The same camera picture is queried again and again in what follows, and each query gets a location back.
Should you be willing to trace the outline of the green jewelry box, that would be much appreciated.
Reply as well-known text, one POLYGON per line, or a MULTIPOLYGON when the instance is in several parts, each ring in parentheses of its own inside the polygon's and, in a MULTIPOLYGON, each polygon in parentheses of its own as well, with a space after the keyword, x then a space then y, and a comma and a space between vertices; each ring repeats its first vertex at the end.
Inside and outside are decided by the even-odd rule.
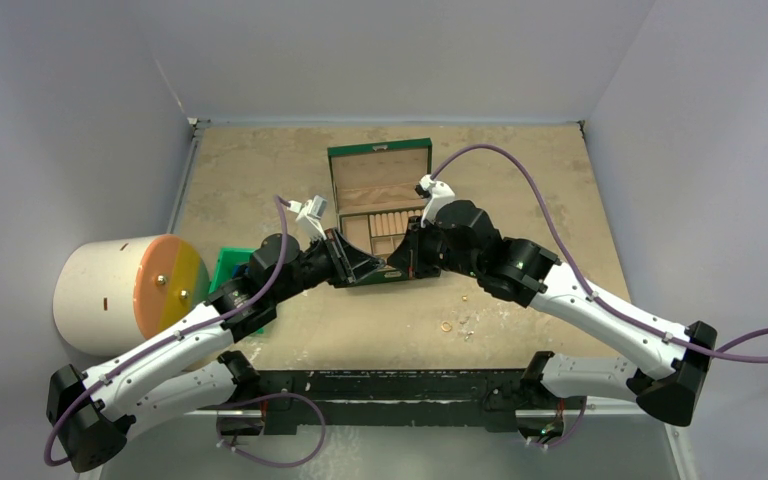
POLYGON ((347 215, 422 211, 424 201, 415 186, 431 172, 432 150, 429 138, 329 147, 339 230, 341 218, 347 215))

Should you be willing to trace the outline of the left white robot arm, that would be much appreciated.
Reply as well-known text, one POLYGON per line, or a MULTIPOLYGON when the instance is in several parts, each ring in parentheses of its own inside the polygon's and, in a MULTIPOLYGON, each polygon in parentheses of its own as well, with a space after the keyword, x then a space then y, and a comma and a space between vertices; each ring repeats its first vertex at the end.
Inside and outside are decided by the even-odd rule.
POLYGON ((68 364, 52 374, 45 463, 87 472, 170 418, 225 403, 249 407, 257 375, 230 346, 274 320, 281 302, 323 283, 352 286, 383 264, 335 229, 307 249, 287 233, 266 238, 229 280, 153 338, 84 371, 68 364))

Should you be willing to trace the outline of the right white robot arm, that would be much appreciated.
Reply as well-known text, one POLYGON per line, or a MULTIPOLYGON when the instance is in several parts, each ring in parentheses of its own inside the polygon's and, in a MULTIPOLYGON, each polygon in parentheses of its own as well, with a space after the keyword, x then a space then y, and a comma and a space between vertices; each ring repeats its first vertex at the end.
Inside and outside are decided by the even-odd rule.
POLYGON ((441 271, 476 280, 492 297, 565 321, 616 352, 615 359, 535 356, 521 381, 536 407, 568 397, 595 396, 636 403, 664 423, 686 427, 695 413, 711 360, 716 330, 661 319, 613 294, 583 285, 572 266, 527 239, 501 235, 489 215, 456 200, 434 223, 409 220, 389 266, 420 279, 441 271))

